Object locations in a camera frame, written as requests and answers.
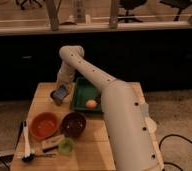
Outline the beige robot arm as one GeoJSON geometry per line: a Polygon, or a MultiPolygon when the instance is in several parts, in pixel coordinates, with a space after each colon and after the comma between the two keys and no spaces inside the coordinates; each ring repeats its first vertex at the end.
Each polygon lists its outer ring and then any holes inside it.
{"type": "Polygon", "coordinates": [[[148,107],[139,104],[134,89],[84,59],[81,46],[63,46],[57,88],[51,97],[61,103],[69,93],[75,71],[79,71],[101,93],[101,108],[117,171],[161,171],[163,162],[151,137],[155,125],[148,107]]]}

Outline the grey blue gripper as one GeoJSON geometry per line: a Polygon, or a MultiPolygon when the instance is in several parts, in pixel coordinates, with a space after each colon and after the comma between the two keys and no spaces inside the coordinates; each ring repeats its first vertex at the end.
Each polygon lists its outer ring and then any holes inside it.
{"type": "Polygon", "coordinates": [[[50,97],[58,106],[60,106],[68,94],[68,89],[64,85],[61,85],[58,89],[53,90],[50,93],[50,97]]]}

